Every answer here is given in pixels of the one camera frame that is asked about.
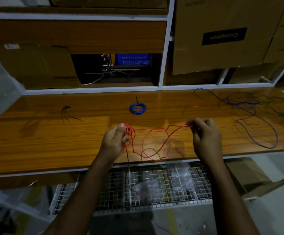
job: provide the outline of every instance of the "red wire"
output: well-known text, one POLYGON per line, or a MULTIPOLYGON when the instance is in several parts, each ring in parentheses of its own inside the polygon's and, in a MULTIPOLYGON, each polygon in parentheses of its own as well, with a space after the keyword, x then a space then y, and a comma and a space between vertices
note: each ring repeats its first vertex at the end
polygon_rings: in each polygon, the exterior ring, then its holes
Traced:
POLYGON ((143 158, 149 158, 149 159, 151 159, 151 160, 153 160, 153 161, 162 161, 163 159, 167 159, 166 157, 167 157, 167 155, 168 155, 168 153, 169 153, 169 149, 170 149, 170 146, 171 146, 171 143, 170 143, 170 136, 174 133, 174 132, 176 132, 177 130, 179 130, 179 129, 181 129, 181 128, 188 128, 189 126, 188 125, 184 125, 184 126, 177 126, 177 125, 169 125, 168 127, 167 127, 167 129, 165 129, 165 128, 156 128, 156 129, 134 129, 134 128, 132 128, 129 124, 125 124, 125 132, 130 136, 130 139, 129 139, 129 142, 127 143, 127 144, 125 144, 124 145, 124 148, 126 149, 126 153, 127 153, 127 159, 128 159, 128 163, 129 163, 129 155, 128 155, 128 146, 130 145, 130 144, 132 144, 132 151, 133 151, 133 153, 135 153, 135 154, 138 154, 140 157, 143 157, 143 158), (178 127, 176 130, 174 130, 171 134, 168 134, 168 129, 169 129, 169 127, 170 126, 174 126, 174 127, 178 127), (149 131, 146 135, 145 135, 145 137, 143 138, 143 141, 142 141, 142 153, 141 154, 139 154, 139 153, 137 153, 136 151, 134 151, 134 143, 133 143, 133 141, 134 141, 134 139, 135 139, 135 131, 138 131, 138 130, 147 130, 147 131, 149 131), (160 149, 159 150, 155 150, 155 149, 153 149, 154 151, 155 151, 155 153, 153 154, 153 155, 150 155, 150 156, 148 156, 148 155, 146 155, 146 153, 145 153, 145 150, 146 149, 144 149, 144 140, 146 139, 146 137, 148 136, 148 134, 150 133, 150 132, 165 132, 166 134, 167 134, 167 138, 166 138, 166 140, 165 140, 165 142, 163 143, 163 145, 160 147, 160 149), (163 148, 163 146, 165 145, 165 143, 167 142, 167 140, 169 140, 169 147, 168 147, 168 150, 167 150, 167 153, 166 153, 166 155, 164 156, 164 157, 160 157, 160 160, 155 160, 155 159, 152 159, 152 156, 155 156, 156 154, 158 154, 158 152, 163 148))

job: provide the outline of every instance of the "white sticker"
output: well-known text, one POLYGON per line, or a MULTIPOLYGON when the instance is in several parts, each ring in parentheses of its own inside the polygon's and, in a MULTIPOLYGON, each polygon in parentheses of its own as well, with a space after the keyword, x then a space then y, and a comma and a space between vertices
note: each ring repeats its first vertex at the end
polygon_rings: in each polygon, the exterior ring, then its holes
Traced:
POLYGON ((20 49, 19 45, 18 44, 11 44, 11 43, 8 43, 8 44, 4 44, 4 47, 6 49, 20 49))

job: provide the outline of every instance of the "hand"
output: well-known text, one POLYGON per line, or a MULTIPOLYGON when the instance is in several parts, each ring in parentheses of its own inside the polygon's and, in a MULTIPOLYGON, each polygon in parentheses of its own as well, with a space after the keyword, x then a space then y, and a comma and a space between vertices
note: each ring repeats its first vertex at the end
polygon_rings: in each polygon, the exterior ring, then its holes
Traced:
POLYGON ((103 159, 106 163, 113 163, 128 140, 129 136, 125 133, 123 123, 108 130, 103 137, 97 157, 103 159))
POLYGON ((221 133, 218 126, 210 118, 189 120, 193 133, 193 146, 197 157, 210 170, 224 166, 222 157, 221 133))

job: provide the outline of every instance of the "person's left hand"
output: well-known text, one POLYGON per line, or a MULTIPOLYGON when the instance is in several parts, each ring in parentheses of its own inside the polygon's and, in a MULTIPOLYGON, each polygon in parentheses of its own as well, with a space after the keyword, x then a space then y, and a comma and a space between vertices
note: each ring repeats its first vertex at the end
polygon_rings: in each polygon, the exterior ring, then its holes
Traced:
POLYGON ((128 140, 129 135, 125 133, 123 123, 108 130, 103 137, 97 157, 103 158, 106 162, 113 163, 128 140))

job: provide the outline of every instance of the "forearm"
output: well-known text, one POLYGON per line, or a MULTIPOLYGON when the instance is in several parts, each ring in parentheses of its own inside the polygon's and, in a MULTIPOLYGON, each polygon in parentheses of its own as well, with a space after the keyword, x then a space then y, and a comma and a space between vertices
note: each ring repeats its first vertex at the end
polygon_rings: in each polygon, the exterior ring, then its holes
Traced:
POLYGON ((112 166, 98 157, 45 234, 86 234, 105 175, 112 166))
POLYGON ((218 233, 259 234, 225 164, 210 171, 218 233))

